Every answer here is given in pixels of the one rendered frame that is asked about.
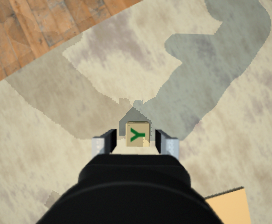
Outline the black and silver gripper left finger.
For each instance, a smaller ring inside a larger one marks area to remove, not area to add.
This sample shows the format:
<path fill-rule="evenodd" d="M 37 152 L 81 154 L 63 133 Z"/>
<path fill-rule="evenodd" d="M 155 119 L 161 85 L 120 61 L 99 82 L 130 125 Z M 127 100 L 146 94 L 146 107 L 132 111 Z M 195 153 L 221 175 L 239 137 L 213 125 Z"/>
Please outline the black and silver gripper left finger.
<path fill-rule="evenodd" d="M 110 154 L 117 146 L 117 129 L 110 129 L 101 136 L 91 138 L 91 157 L 98 154 Z"/>

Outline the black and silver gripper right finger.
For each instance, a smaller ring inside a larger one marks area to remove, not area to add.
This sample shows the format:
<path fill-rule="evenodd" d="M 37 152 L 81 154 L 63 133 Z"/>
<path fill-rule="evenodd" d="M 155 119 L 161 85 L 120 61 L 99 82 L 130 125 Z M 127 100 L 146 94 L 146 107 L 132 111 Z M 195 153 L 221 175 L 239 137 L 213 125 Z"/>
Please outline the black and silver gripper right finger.
<path fill-rule="evenodd" d="M 179 139 L 162 130 L 155 130 L 155 147 L 161 155 L 172 155 L 179 161 Z"/>

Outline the tan square mat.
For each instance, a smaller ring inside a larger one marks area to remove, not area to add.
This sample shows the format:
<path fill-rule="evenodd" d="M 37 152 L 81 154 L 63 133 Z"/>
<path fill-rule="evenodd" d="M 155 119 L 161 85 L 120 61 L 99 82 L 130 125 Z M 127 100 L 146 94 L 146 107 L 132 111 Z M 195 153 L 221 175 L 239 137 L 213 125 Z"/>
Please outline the tan square mat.
<path fill-rule="evenodd" d="M 244 187 L 204 199 L 224 224 L 251 224 Z"/>

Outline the tan block with green letter y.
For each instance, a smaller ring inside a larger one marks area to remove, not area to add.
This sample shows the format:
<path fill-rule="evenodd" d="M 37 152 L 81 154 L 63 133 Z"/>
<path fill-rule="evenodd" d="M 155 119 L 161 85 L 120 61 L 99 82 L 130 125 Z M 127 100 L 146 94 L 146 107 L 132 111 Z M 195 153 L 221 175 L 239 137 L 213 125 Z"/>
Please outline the tan block with green letter y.
<path fill-rule="evenodd" d="M 150 146 L 150 123 L 148 121 L 128 121 L 126 123 L 126 146 Z"/>

